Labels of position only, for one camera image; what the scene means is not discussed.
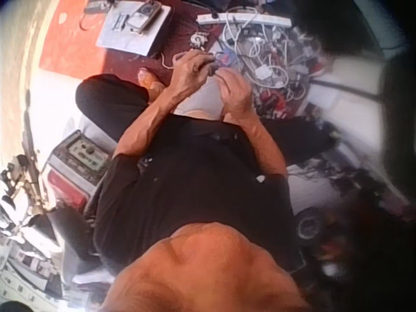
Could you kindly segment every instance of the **small device in hand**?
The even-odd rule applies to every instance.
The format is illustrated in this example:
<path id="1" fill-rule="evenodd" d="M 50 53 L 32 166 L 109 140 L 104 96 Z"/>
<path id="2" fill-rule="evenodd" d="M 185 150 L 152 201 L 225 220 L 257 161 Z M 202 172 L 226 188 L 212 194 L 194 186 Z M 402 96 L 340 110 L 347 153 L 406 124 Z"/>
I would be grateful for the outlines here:
<path id="1" fill-rule="evenodd" d="M 135 32 L 141 33 L 146 26 L 150 24 L 161 8 L 162 5 L 158 1 L 146 1 L 130 16 L 126 25 L 132 28 Z"/>

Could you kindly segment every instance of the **hand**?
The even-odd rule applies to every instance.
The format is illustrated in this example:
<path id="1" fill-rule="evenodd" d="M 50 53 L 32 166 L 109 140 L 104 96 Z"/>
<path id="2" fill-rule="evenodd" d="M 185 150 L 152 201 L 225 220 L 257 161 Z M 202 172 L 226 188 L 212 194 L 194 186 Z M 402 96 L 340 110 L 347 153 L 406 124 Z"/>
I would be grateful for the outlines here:
<path id="1" fill-rule="evenodd" d="M 220 68 L 214 78 L 220 88 L 225 109 L 232 117 L 238 121 L 254 115 L 252 86 L 239 72 L 231 68 Z"/>
<path id="2" fill-rule="evenodd" d="M 169 91 L 183 101 L 207 81 L 214 56 L 201 50 L 191 49 L 174 65 Z"/>

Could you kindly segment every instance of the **power strip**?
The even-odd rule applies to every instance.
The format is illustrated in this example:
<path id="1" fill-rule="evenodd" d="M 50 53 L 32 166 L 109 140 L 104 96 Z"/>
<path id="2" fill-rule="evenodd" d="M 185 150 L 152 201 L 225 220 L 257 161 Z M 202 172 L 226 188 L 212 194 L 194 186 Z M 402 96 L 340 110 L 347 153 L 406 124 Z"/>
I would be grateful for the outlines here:
<path id="1" fill-rule="evenodd" d="M 196 21 L 200 25 L 209 25 L 209 24 L 218 24 L 218 23 L 225 23 L 228 21 L 237 23 L 244 23 L 253 18 L 254 13 L 219 13 L 218 18 L 213 18 L 212 14 L 202 14 L 198 15 Z M 279 16 L 271 16 L 271 15 L 264 15 L 258 14 L 256 17 L 251 21 L 254 24 L 265 24 L 265 25 L 273 25 L 278 27 L 285 27 L 290 28 L 292 27 L 292 21 L 290 18 L 281 18 Z"/>

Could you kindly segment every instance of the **finger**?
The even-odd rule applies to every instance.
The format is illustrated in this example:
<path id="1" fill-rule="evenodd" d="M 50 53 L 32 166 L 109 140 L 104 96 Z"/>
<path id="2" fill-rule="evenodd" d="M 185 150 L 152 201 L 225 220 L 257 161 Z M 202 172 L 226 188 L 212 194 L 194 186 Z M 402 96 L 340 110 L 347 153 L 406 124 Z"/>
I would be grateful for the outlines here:
<path id="1" fill-rule="evenodd" d="M 228 71 L 227 68 L 220 68 L 216 71 L 215 75 L 218 75 L 227 84 L 230 90 L 239 90 L 239 81 L 235 78 L 234 74 Z"/>
<path id="2" fill-rule="evenodd" d="M 224 78 L 216 73 L 214 75 L 214 79 L 215 79 L 216 84 L 218 85 L 218 88 L 220 89 L 221 98 L 222 99 L 228 98 L 230 96 L 230 89 L 226 81 L 224 80 Z"/>
<path id="3" fill-rule="evenodd" d="M 200 54 L 195 56 L 192 60 L 189 62 L 192 63 L 192 70 L 194 72 L 200 71 L 206 64 L 210 64 L 215 61 L 215 58 L 213 55 L 210 54 Z"/>
<path id="4" fill-rule="evenodd" d="M 220 71 L 220 75 L 228 82 L 230 81 L 230 84 L 236 84 L 240 88 L 249 88 L 250 84 L 247 82 L 247 80 L 237 71 L 233 68 L 222 68 Z"/>
<path id="5" fill-rule="evenodd" d="M 211 63 L 205 64 L 202 66 L 202 68 L 199 70 L 198 74 L 198 80 L 201 84 L 204 84 L 207 82 L 209 72 L 211 71 Z"/>
<path id="6" fill-rule="evenodd" d="M 198 55 L 207 55 L 208 53 L 202 51 L 202 50 L 198 50 L 198 49 L 191 49 L 188 51 L 187 54 L 185 54 L 181 60 L 183 60 L 184 62 L 188 62 L 190 60 L 192 60 L 194 57 L 197 57 Z"/>

